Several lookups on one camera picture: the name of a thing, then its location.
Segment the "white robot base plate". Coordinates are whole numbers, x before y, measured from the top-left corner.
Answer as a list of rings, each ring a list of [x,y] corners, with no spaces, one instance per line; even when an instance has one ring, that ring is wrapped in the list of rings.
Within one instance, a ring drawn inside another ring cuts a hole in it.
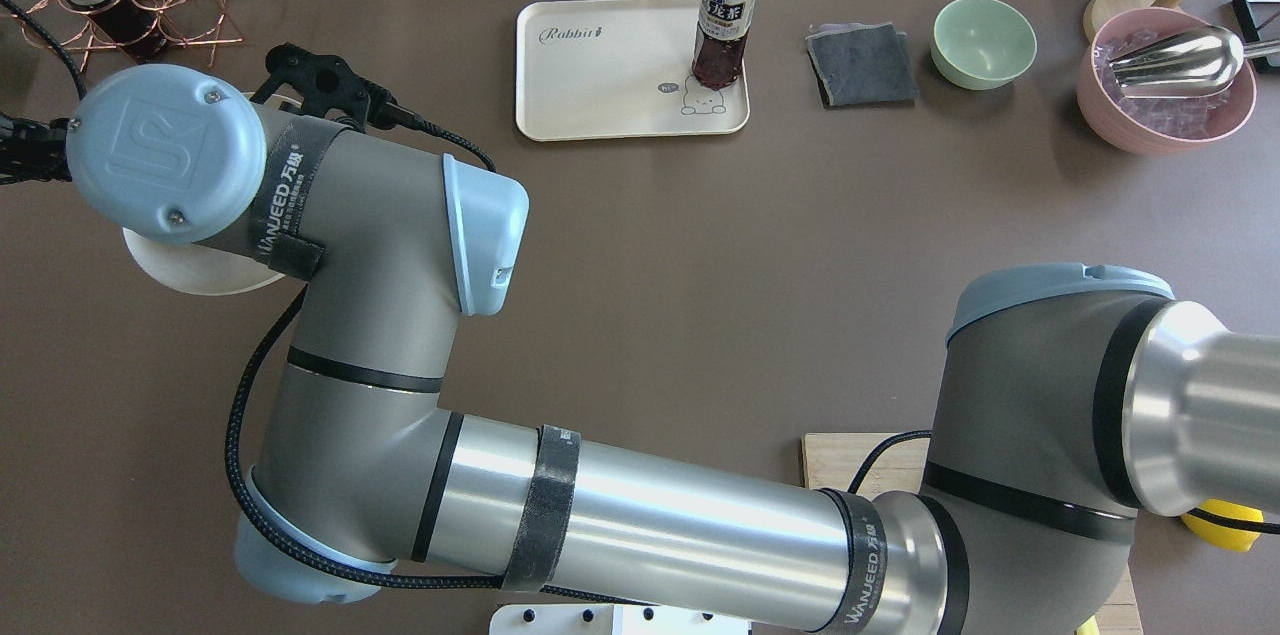
[[[751,634],[753,622],[699,609],[616,603],[508,604],[489,634]]]

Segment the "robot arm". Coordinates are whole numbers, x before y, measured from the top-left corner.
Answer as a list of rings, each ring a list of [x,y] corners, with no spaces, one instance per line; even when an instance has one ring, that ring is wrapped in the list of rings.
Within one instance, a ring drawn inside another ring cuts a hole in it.
[[[973,280],[920,488],[867,499],[443,410],[460,318],[507,294],[517,181],[165,64],[84,93],[65,152],[137,237],[305,280],[224,451],[237,565],[283,599],[576,590],[822,634],[1066,634],[1139,511],[1277,511],[1277,339],[1146,271]]]

